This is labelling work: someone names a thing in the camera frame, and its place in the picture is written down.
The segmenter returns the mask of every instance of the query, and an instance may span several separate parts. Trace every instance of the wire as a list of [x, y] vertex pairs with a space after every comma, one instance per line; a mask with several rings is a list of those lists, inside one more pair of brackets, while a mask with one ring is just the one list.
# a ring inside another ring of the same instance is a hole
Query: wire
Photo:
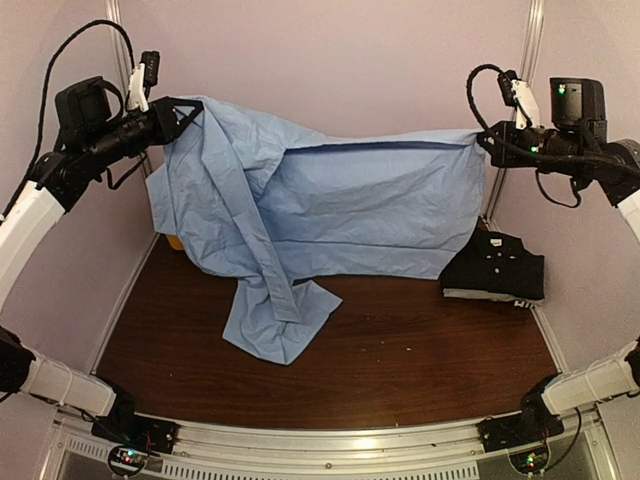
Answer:
[[92, 27], [95, 27], [97, 25], [107, 25], [111, 28], [116, 29], [118, 33], [122, 35], [122, 38], [124, 39], [124, 42], [127, 46], [129, 61], [131, 62], [131, 68], [133, 69], [135, 66], [135, 62], [133, 60], [133, 46], [131, 45], [131, 40], [129, 39], [129, 35], [127, 35], [127, 32], [125, 31], [124, 28], [122, 28], [120, 25], [110, 20], [104, 20], [104, 19], [93, 20], [87, 23], [86, 25], [80, 27], [78, 30], [73, 32], [64, 42], [62, 42], [62, 45], [58, 47], [58, 50], [56, 50], [56, 52], [51, 57], [51, 60], [49, 60], [49, 64], [47, 65], [47, 70], [44, 76], [44, 84], [42, 86], [42, 97], [40, 99], [40, 113], [38, 116], [38, 135], [36, 138], [36, 146], [33, 151], [33, 156], [31, 157], [31, 161], [29, 162], [29, 166], [27, 167], [27, 170], [24, 176], [22, 177], [22, 180], [20, 180], [20, 183], [18, 184], [18, 188], [16, 188], [15, 192], [13, 192], [13, 195], [11, 196], [9, 203], [7, 204], [7, 206], [4, 209], [4, 212], [0, 216], [0, 224], [5, 221], [7, 215], [9, 215], [9, 212], [18, 201], [18, 197], [20, 196], [20, 194], [22, 193], [22, 190], [27, 184], [27, 181], [29, 179], [29, 174], [33, 170], [33, 167], [35, 166], [38, 160], [38, 155], [40, 155], [40, 149], [42, 147], [42, 139], [44, 134], [44, 116], [45, 116], [45, 109], [47, 104], [47, 94], [49, 92], [49, 81], [51, 80], [51, 71], [53, 70], [53, 66], [55, 65], [58, 57], [62, 54], [65, 48], [69, 46], [69, 44], [72, 41], [74, 41], [84, 31]]
[[542, 196], [546, 198], [548, 201], [550, 201], [551, 203], [553, 203], [554, 205], [560, 205], [561, 207], [567, 207], [567, 208], [578, 208], [582, 204], [582, 197], [578, 192], [578, 186], [576, 185], [576, 181], [573, 178], [569, 179], [569, 183], [571, 184], [571, 193], [573, 193], [573, 197], [576, 199], [576, 203], [574, 203], [573, 205], [559, 202], [558, 200], [555, 200], [554, 198], [551, 197], [551, 195], [547, 193], [547, 191], [542, 186], [542, 181], [540, 180], [540, 169], [536, 169], [536, 183], [538, 184], [538, 189], [540, 190], [540, 193], [542, 194]]
[[147, 154], [146, 151], [144, 151], [140, 154], [140, 160], [136, 162], [136, 164], [133, 167], [131, 167], [129, 170], [123, 173], [122, 176], [115, 183], [113, 182], [113, 174], [111, 173], [111, 169], [107, 168], [107, 186], [111, 190], [119, 189], [124, 183], [124, 181], [127, 178], [129, 178], [131, 175], [133, 175], [135, 171], [138, 170], [138, 168], [140, 168], [142, 164], [147, 160], [149, 160], [149, 155]]
[[567, 458], [569, 453], [571, 453], [571, 450], [573, 449], [575, 444], [578, 442], [578, 438], [580, 437], [580, 432], [582, 431], [582, 414], [580, 413], [580, 410], [578, 408], [574, 408], [574, 410], [576, 411], [576, 415], [578, 415], [578, 428], [576, 429], [576, 434], [574, 435], [573, 440], [571, 440], [571, 443], [569, 444], [569, 447], [564, 451], [564, 453], [562, 455], [560, 455], [560, 458], [558, 458], [558, 460], [556, 460], [553, 465], [551, 465], [548, 468], [544, 469], [545, 472], [549, 472], [549, 471], [553, 470], [554, 468], [556, 468], [558, 465], [560, 465], [560, 463], [565, 458]]
[[515, 153], [519, 156], [535, 160], [536, 164], [539, 167], [542, 167], [544, 165], [554, 165], [554, 164], [557, 165], [559, 162], [565, 162], [566, 164], [571, 164], [571, 165], [575, 165], [576, 162], [580, 162], [582, 164], [586, 164], [594, 167], [602, 166], [603, 164], [608, 164], [610, 166], [614, 166], [621, 173], [624, 172], [627, 175], [640, 179], [640, 170], [629, 167], [628, 165], [617, 163], [606, 155], [600, 155], [600, 154], [545, 155], [540, 153], [532, 153], [532, 152], [523, 150], [522, 148], [516, 147], [515, 145], [512, 145], [509, 142], [506, 142], [505, 140], [500, 138], [495, 132], [491, 130], [491, 128], [489, 127], [489, 124], [487, 124], [485, 119], [482, 117], [482, 114], [480, 113], [476, 105], [475, 99], [473, 98], [473, 82], [475, 78], [485, 70], [493, 70], [499, 74], [504, 74], [503, 70], [500, 67], [490, 63], [479, 65], [476, 68], [474, 68], [469, 74], [469, 77], [467, 78], [467, 101], [469, 103], [469, 108], [471, 109], [471, 112], [473, 113], [473, 116], [475, 117], [476, 121], [480, 124], [484, 132], [489, 137], [491, 137], [491, 139], [493, 139], [495, 143], [497, 143], [498, 145], [501, 145], [502, 147], [505, 148], [505, 150], [508, 150], [511, 153]]
[[13, 392], [5, 393], [2, 397], [0, 397], [0, 403], [6, 401], [11, 395], [13, 395]]

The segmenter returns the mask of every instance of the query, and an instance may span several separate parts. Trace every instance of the metal vent grille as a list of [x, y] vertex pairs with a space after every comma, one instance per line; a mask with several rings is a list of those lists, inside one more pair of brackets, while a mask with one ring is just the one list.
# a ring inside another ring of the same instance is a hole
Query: metal vent grille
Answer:
[[[179, 462], [165, 461], [162, 468], [162, 476], [165, 478], [176, 480], [296, 480], [295, 476], [280, 475], [251, 475], [239, 473], [222, 472], [219, 469], [211, 469], [207, 467], [199, 467], [194, 465], [184, 465]], [[316, 478], [337, 478], [337, 475], [324, 475]], [[364, 477], [361, 475], [345, 475], [340, 476], [341, 479], [352, 480], [479, 480], [478, 466], [475, 462], [466, 462], [464, 464], [430, 468], [411, 473], [389, 474], [387, 476], [371, 476]]]
[[107, 460], [109, 449], [103, 444], [92, 442], [86, 438], [69, 437], [67, 450], [95, 460]]

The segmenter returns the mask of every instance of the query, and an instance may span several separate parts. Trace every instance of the lavender wall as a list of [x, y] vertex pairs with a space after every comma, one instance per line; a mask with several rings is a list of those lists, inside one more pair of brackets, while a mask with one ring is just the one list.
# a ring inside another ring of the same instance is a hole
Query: lavender wall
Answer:
[[[141, 0], [121, 9], [134, 42], [161, 51], [155, 95], [205, 94], [330, 135], [369, 136], [475, 128], [466, 77], [487, 61], [520, 65], [529, 1]], [[508, 115], [482, 85], [495, 79], [479, 81], [488, 116]]]
[[[0, 203], [31, 158], [49, 58], [76, 28], [105, 16], [100, 0], [2, 0], [0, 29]], [[60, 57], [50, 100], [60, 89], [104, 75], [117, 81], [106, 27], [84, 33]], [[49, 104], [43, 152], [57, 120]], [[152, 239], [140, 176], [117, 193], [92, 186], [51, 232], [7, 300], [0, 322], [41, 351], [87, 371], [119, 297]], [[33, 478], [53, 408], [22, 397], [0, 406], [0, 478]]]
[[[547, 2], [534, 90], [550, 124], [548, 78], [591, 77], [604, 83], [609, 138], [640, 140], [640, 4], [612, 0]], [[571, 200], [567, 180], [545, 179]], [[496, 217], [547, 256], [544, 312], [571, 368], [617, 350], [640, 333], [640, 246], [597, 185], [578, 210], [538, 193], [533, 172], [510, 172]], [[625, 479], [640, 478], [640, 401], [601, 408]]]

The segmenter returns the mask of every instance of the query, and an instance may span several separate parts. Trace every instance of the blue cloth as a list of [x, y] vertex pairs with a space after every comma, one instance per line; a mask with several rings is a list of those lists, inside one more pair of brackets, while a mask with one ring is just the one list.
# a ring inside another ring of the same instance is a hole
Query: blue cloth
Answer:
[[330, 138], [198, 99], [204, 112], [148, 179], [154, 225], [203, 271], [238, 279], [224, 338], [256, 357], [291, 363], [341, 302], [294, 280], [436, 279], [476, 225], [473, 131]]

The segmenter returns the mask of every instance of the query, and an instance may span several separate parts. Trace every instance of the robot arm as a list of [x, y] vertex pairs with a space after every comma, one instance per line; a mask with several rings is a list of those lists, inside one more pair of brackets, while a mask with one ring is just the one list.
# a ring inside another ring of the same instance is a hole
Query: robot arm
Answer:
[[[28, 172], [22, 192], [0, 225], [0, 312], [39, 243], [73, 208], [90, 182], [100, 181], [109, 166], [124, 157], [172, 142], [203, 110], [202, 103], [193, 100], [164, 97], [147, 101], [150, 87], [157, 82], [159, 58], [157, 52], [143, 54], [142, 63], [132, 74], [125, 115], [118, 93], [121, 109], [112, 118], [106, 91], [117, 93], [117, 89], [102, 77], [79, 82], [57, 94], [60, 133], [56, 148], [40, 157]], [[125, 439], [129, 445], [135, 444], [141, 431], [153, 435], [161, 423], [142, 425], [144, 421], [135, 415], [133, 398], [126, 392], [26, 348], [1, 327], [0, 391], [22, 392], [75, 407], [98, 419], [95, 434]]]
[[[515, 121], [501, 121], [489, 127], [482, 118], [472, 86], [475, 76], [483, 70], [498, 72], [505, 104], [516, 109]], [[634, 140], [607, 142], [604, 89], [600, 82], [552, 78], [550, 85], [556, 129], [539, 125], [539, 110], [531, 90], [515, 72], [503, 72], [495, 65], [476, 68], [467, 81], [467, 98], [483, 128], [478, 143], [491, 156], [493, 166], [529, 167], [535, 168], [537, 174], [571, 177], [577, 199], [580, 190], [597, 181], [640, 241], [640, 144]], [[585, 369], [544, 379], [522, 399], [522, 413], [485, 420], [479, 430], [486, 451], [511, 448], [526, 441], [539, 441], [541, 432], [562, 433], [559, 417], [576, 408], [639, 394], [640, 340]]]

